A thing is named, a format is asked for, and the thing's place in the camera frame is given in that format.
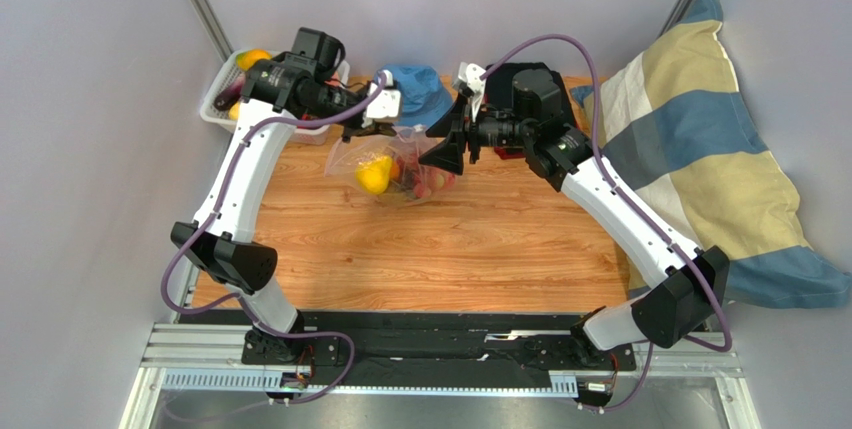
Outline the red lychee bunch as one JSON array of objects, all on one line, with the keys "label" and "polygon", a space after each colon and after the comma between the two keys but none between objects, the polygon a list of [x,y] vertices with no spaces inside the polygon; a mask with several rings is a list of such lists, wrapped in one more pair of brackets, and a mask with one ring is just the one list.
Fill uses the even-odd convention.
[{"label": "red lychee bunch", "polygon": [[436,194],[452,188],[457,176],[445,170],[420,165],[413,155],[397,156],[395,187],[408,201],[425,202]]}]

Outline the clear zip top bag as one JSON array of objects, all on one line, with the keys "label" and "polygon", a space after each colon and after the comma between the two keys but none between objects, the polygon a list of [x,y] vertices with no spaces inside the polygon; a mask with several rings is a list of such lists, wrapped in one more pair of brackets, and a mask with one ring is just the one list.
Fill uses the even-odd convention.
[{"label": "clear zip top bag", "polygon": [[458,176],[423,165],[419,157],[437,141],[422,125],[398,127],[394,136],[374,135],[336,142],[324,175],[385,206],[425,203],[452,189]]}]

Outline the yellow pear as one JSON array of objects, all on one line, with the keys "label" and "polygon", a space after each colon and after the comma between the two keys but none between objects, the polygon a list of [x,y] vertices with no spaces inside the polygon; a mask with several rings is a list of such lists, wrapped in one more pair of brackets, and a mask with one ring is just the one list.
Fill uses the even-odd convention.
[{"label": "yellow pear", "polygon": [[371,195],[383,194],[390,184],[389,170],[392,161],[389,155],[381,155],[360,163],[355,171],[358,186]]}]

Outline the orange fruit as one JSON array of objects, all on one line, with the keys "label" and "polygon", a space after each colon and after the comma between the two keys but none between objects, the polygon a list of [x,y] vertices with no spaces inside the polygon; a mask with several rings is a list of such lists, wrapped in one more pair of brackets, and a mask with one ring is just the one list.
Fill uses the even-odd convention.
[{"label": "orange fruit", "polygon": [[399,181],[401,177],[401,167],[396,161],[391,162],[391,167],[389,170],[389,178],[392,181]]}]

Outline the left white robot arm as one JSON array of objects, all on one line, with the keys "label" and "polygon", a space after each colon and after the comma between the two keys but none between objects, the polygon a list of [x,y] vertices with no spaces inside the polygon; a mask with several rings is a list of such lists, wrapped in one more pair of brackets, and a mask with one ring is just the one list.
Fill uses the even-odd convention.
[{"label": "left white robot arm", "polygon": [[302,28],[292,48],[244,71],[237,91],[236,129],[208,198],[190,222],[174,224],[178,252],[224,286],[253,327],[250,356],[282,363],[306,354],[304,317],[275,280],[275,249],[255,242],[256,219],[274,166],[297,128],[338,124],[347,137],[391,135],[401,94],[388,70],[358,91],[333,84],[344,45],[325,32]]}]

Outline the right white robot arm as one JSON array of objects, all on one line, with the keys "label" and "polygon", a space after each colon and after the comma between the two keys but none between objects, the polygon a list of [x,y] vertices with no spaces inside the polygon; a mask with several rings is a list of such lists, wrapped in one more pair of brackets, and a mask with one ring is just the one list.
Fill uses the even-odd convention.
[{"label": "right white robot arm", "polygon": [[516,73],[506,107],[486,97],[485,71],[476,64],[461,64],[454,87],[454,105],[427,131],[441,141],[420,156],[420,163],[460,175],[484,147],[521,150],[532,172],[609,234],[649,288],[618,306],[596,309],[571,327],[569,351],[579,365],[596,365],[625,344],[647,341],[670,348],[720,314],[728,256],[717,246],[700,248],[632,192],[576,127],[566,92],[550,70]]}]

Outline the blue bucket hat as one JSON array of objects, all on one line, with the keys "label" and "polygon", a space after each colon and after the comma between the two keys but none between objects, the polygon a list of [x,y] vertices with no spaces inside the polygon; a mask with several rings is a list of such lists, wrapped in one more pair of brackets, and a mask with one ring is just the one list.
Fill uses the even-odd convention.
[{"label": "blue bucket hat", "polygon": [[386,64],[402,96],[402,112],[397,126],[429,128],[452,107],[454,99],[438,72],[428,65]]}]

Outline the white plastic fruit basket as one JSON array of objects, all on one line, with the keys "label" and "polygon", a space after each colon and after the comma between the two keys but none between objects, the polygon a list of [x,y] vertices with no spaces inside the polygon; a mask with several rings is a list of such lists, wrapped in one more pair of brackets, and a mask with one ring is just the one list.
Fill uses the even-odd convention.
[{"label": "white plastic fruit basket", "polygon": [[[235,101],[234,96],[228,93],[229,90],[230,93],[233,93],[234,89],[237,90],[235,82],[241,82],[243,79],[244,71],[237,64],[237,60],[245,52],[250,52],[250,49],[237,50],[226,59],[199,108],[199,115],[203,121],[218,125],[230,133],[236,130],[237,120],[231,118],[230,109]],[[323,145],[330,128],[330,125],[316,129],[299,127],[290,138],[290,143]]]}]

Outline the black folded cloth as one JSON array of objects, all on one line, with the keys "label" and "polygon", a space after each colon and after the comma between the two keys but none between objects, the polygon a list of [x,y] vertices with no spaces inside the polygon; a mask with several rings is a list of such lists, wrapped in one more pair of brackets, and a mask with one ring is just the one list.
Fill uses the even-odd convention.
[{"label": "black folded cloth", "polygon": [[489,76],[485,88],[484,116],[514,118],[524,122],[523,148],[494,148],[508,158],[543,159],[543,146],[576,125],[567,90],[560,74],[544,63],[509,63]]}]

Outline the yellow orange mango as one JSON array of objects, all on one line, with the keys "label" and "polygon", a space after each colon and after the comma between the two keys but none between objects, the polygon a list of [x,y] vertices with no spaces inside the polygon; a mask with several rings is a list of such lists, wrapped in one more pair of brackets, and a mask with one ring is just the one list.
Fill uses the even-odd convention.
[{"label": "yellow orange mango", "polygon": [[243,72],[250,70],[258,61],[269,60],[272,55],[262,49],[250,49],[239,53],[235,58],[236,66]]}]

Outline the purple eggplant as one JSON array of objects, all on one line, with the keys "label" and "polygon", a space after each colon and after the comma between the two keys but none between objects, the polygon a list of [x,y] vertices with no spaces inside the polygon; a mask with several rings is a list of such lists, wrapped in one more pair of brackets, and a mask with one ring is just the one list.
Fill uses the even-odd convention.
[{"label": "purple eggplant", "polygon": [[217,111],[229,111],[240,100],[244,84],[244,77],[235,79],[215,96],[212,107]]}]

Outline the striped blue yellow pillow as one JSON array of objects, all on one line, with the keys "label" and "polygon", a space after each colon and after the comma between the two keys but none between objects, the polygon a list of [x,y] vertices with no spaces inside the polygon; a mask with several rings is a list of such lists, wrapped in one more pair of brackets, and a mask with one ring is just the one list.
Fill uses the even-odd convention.
[{"label": "striped blue yellow pillow", "polygon": [[687,15],[599,88],[571,94],[615,171],[681,234],[730,258],[725,296],[840,308],[851,275],[806,240],[800,196],[759,136],[719,35],[721,0]]}]

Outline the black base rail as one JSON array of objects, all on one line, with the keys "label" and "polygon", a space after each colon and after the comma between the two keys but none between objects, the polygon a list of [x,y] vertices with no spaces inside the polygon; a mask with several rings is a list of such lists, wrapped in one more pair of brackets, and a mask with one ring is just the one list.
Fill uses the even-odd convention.
[{"label": "black base rail", "polygon": [[318,389],[546,390],[557,374],[612,375],[638,369],[629,338],[597,349],[581,336],[576,314],[306,311],[297,320],[301,340],[281,339],[255,327],[237,309],[182,316],[180,324],[236,332],[236,360],[275,368],[272,387]]}]

